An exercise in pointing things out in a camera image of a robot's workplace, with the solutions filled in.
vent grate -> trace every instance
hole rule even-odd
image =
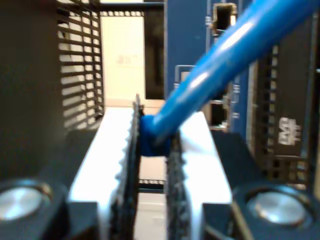
[[[104,114],[100,13],[88,0],[57,0],[64,127],[90,128]]]

